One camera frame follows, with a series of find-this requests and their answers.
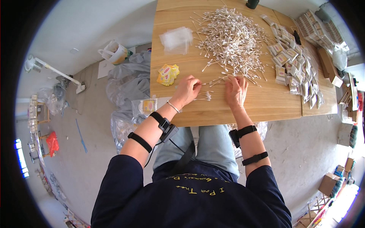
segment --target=forearm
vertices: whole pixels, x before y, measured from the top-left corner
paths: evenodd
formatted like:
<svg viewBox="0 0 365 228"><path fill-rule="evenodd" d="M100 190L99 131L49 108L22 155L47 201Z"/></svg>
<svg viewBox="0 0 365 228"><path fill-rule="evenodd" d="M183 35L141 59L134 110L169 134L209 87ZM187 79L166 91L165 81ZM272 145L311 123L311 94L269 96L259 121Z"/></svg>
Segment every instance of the forearm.
<svg viewBox="0 0 365 228"><path fill-rule="evenodd" d="M181 109L181 107L175 103L176 108ZM176 115L176 110L169 104L163 105L157 110L157 112L169 121ZM158 127L158 122L153 117L149 116L142 124L134 131L135 134L143 138L152 148L156 145L159 138L162 135L162 130ZM122 149L120 154L126 154L135 158L142 167L145 166L146 159L148 157L147 150L133 139L128 139Z"/></svg>
<svg viewBox="0 0 365 228"><path fill-rule="evenodd" d="M237 108L232 110L233 116L237 122L237 128L242 129L244 127L253 125L251 119L246 113L245 108ZM242 158L251 158L256 154L261 154L265 152L265 146L260 138L257 131L246 134L239 139L239 144L241 146ZM270 159L268 157L261 159L259 162L251 163L246 167L246 177L255 169L263 165L271 166Z"/></svg>

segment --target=hand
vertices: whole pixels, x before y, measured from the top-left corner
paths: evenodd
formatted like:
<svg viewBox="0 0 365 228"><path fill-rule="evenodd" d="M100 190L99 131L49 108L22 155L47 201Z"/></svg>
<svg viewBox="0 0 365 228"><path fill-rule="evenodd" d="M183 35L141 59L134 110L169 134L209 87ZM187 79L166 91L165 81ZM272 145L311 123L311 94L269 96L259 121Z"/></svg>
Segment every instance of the hand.
<svg viewBox="0 0 365 228"><path fill-rule="evenodd" d="M231 110L243 108L249 85L245 78L228 76L231 82L226 81L226 101Z"/></svg>
<svg viewBox="0 0 365 228"><path fill-rule="evenodd" d="M199 79L195 78L193 75L186 76L180 81L170 102L180 110L196 98L200 89L201 81Z"/></svg>

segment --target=window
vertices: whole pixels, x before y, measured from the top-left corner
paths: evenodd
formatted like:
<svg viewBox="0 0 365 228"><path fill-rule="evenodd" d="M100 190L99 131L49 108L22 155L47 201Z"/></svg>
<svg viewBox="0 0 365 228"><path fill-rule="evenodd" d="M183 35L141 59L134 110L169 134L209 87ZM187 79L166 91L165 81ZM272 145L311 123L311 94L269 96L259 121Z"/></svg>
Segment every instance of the window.
<svg viewBox="0 0 365 228"><path fill-rule="evenodd" d="M14 147L18 153L20 170L23 174L23 177L24 178L29 177L27 164L25 164L25 159L24 159L24 154L23 154L23 149L22 149L22 142L20 141L20 139L16 139L14 141Z"/></svg>

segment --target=silver bracelet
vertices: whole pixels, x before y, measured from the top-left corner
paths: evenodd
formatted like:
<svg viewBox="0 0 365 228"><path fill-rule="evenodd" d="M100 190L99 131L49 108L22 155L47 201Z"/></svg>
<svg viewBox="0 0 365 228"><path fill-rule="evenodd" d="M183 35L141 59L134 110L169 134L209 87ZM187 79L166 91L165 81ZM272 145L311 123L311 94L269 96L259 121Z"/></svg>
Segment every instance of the silver bracelet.
<svg viewBox="0 0 365 228"><path fill-rule="evenodd" d="M169 101L166 101L166 103L169 104L171 107L173 107L177 111L177 113L180 113L179 110L173 104L171 104Z"/></svg>

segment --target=red plastic bag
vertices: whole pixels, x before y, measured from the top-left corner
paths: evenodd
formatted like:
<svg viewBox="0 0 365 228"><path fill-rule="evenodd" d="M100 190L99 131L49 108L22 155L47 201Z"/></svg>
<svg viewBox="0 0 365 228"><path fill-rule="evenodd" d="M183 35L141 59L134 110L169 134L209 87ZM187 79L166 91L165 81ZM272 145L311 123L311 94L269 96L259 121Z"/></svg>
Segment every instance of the red plastic bag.
<svg viewBox="0 0 365 228"><path fill-rule="evenodd" d="M56 132L52 132L46 139L46 142L49 148L49 154L53 157L54 151L59 150Z"/></svg>

